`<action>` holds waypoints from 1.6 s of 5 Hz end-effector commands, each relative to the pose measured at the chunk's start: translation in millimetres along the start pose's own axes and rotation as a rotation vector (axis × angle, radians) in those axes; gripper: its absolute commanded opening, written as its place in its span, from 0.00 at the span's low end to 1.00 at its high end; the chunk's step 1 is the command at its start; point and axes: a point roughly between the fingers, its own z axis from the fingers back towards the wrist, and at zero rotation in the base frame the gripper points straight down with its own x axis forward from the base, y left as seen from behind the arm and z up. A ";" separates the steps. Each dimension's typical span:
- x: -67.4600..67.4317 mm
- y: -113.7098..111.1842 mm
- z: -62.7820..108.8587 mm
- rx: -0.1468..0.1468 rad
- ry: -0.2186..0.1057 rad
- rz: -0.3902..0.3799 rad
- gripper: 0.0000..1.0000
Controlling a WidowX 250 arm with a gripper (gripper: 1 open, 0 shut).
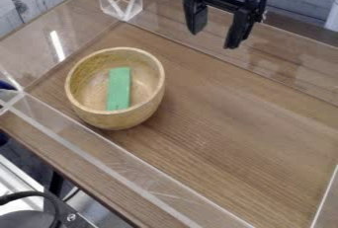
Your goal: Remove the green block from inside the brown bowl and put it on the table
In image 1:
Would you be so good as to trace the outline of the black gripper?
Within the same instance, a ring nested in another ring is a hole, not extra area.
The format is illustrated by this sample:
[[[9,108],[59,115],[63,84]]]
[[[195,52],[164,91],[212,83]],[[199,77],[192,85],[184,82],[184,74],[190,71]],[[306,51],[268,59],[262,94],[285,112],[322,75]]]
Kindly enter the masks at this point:
[[[247,39],[255,22],[264,19],[267,2],[268,0],[182,0],[187,28],[194,35],[203,30],[207,24],[207,6],[231,13],[238,10],[224,42],[226,49],[235,49]]]

